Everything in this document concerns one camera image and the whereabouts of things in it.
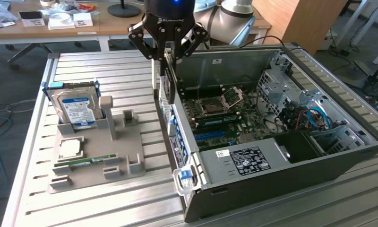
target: blue cable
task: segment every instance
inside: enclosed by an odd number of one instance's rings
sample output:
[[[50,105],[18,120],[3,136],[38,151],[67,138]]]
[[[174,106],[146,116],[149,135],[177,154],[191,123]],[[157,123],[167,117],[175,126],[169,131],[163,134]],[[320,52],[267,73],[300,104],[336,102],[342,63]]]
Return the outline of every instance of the blue cable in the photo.
[[[310,110],[315,110],[319,112],[319,114],[322,114],[323,116],[323,120],[326,121],[326,124],[327,124],[327,129],[330,128],[330,123],[328,123],[328,119],[327,119],[327,116],[324,114],[324,112],[322,111],[322,109],[319,107],[311,107],[308,110],[307,110],[307,119],[308,119],[308,122],[316,127],[316,123],[314,122],[312,119],[310,119]]]
[[[6,117],[0,117],[0,119],[5,119],[5,120],[7,121],[7,127],[6,127],[6,129],[2,131],[2,133],[0,133],[0,136],[2,136],[2,135],[7,132],[7,130],[11,128],[11,121],[10,121],[10,119],[6,118]]]
[[[0,157],[0,169],[2,171],[2,174],[3,174],[3,186],[2,186],[2,189],[0,191],[0,195],[5,192],[5,189],[6,189],[6,173],[5,173],[5,169],[3,169],[3,164],[2,164],[2,160],[1,160],[1,157]]]

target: floor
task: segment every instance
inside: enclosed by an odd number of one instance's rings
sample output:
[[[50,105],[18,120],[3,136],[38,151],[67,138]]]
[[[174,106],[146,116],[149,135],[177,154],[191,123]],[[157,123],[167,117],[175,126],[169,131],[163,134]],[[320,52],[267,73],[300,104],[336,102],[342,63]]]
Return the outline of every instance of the floor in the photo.
[[[346,14],[344,17],[339,17],[332,30],[339,32],[343,27],[350,14]],[[354,31],[358,27],[358,23],[352,27],[347,37],[354,34]],[[25,45],[15,45],[15,49],[19,50]],[[73,43],[59,43],[59,44],[47,44],[47,47],[54,52],[90,52],[98,51],[99,46],[94,41],[82,42],[82,48],[78,48]],[[378,28],[372,27],[360,41],[359,45],[360,52],[352,52],[347,56],[348,60],[359,60],[367,64],[371,68],[376,66],[370,62],[378,55]],[[111,50],[125,50],[133,49],[127,41],[113,41]],[[0,104],[10,104],[25,99],[33,99],[37,94],[37,89],[39,86],[41,76],[46,63],[46,53],[41,49],[33,50],[23,56],[17,64],[19,65],[18,71],[11,71],[7,67],[6,60],[14,54],[14,51],[7,51],[3,48],[3,45],[0,45]],[[334,69],[343,64],[346,61],[339,58],[332,57],[327,52],[316,52],[315,58],[324,65],[327,69]],[[335,75],[344,80],[347,83],[352,83],[356,78],[363,77],[362,72],[354,70],[354,66],[344,67],[335,71]],[[22,104],[15,110],[27,109],[33,106],[33,103]],[[11,115],[13,126],[7,133],[0,137],[0,155],[2,158],[6,176],[7,176],[7,187],[5,192],[0,195],[0,224],[5,211],[5,205],[7,202],[7,196],[11,188],[11,181],[15,174],[15,168],[18,163],[18,158],[21,155],[23,139],[26,136],[29,119],[31,112],[26,113],[14,113]],[[7,117],[9,113],[0,113],[0,117]],[[0,190],[2,187],[2,173],[0,171]]]

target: aluminum profile table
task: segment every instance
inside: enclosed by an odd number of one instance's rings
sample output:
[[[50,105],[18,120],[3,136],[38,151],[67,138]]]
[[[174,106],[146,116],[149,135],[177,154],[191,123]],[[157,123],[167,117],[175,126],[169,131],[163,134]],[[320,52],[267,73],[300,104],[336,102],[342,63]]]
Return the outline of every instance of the aluminum profile table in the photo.
[[[378,130],[376,111],[302,50],[294,53]],[[311,89],[314,84],[292,71]],[[185,223],[153,103],[151,63],[138,51],[67,53],[47,60],[42,81],[91,78],[102,95],[114,98],[111,112],[133,109],[139,116],[146,175],[46,193],[58,117],[39,91],[2,226],[378,226],[378,155],[334,181]]]

